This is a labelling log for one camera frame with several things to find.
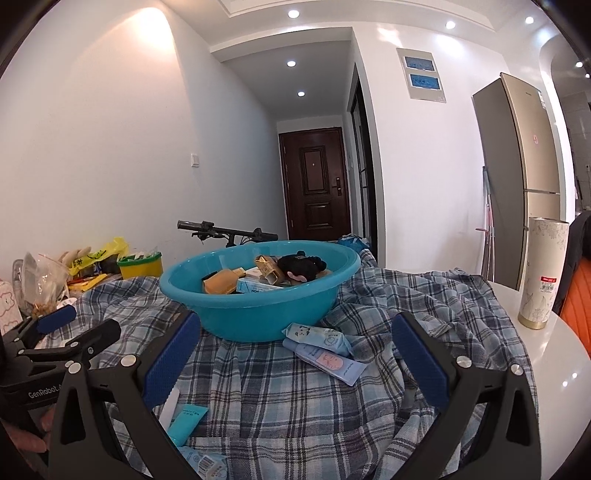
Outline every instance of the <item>refrigerator door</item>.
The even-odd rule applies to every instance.
[[[559,192],[558,160],[543,98],[534,86],[506,73],[501,79],[511,105],[524,169],[524,188]]]
[[[527,193],[527,216],[560,220],[560,195],[552,193]]]

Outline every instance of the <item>brown front door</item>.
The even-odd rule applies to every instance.
[[[341,129],[279,135],[291,240],[337,240],[351,233]]]

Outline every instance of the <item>baby lotion tube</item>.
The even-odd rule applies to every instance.
[[[350,387],[367,367],[367,364],[336,355],[317,346],[297,343],[289,338],[283,340],[283,346],[294,352],[304,362],[320,368],[323,372],[342,380]]]

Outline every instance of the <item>plaid cloth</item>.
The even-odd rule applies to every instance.
[[[383,270],[368,250],[361,259],[321,322],[345,333],[354,358],[369,364],[353,387],[299,360],[281,342],[236,343],[202,332],[177,381],[179,402],[208,406],[188,445],[226,455],[230,478],[390,479],[435,418],[392,342],[391,319],[400,310],[413,312],[454,356],[485,368],[522,365],[537,408],[525,347],[482,277]],[[161,335],[179,307],[160,292],[157,279],[109,283],[77,302],[77,320],[54,332],[49,347],[113,318],[121,339],[98,359],[100,367],[115,365]],[[482,413],[477,406],[444,474],[457,469]],[[125,426],[113,424],[131,465],[142,470]]]

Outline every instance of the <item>yellow container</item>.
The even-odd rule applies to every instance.
[[[159,277],[162,275],[162,253],[158,252],[152,257],[122,258],[117,262],[124,279],[132,277]]]

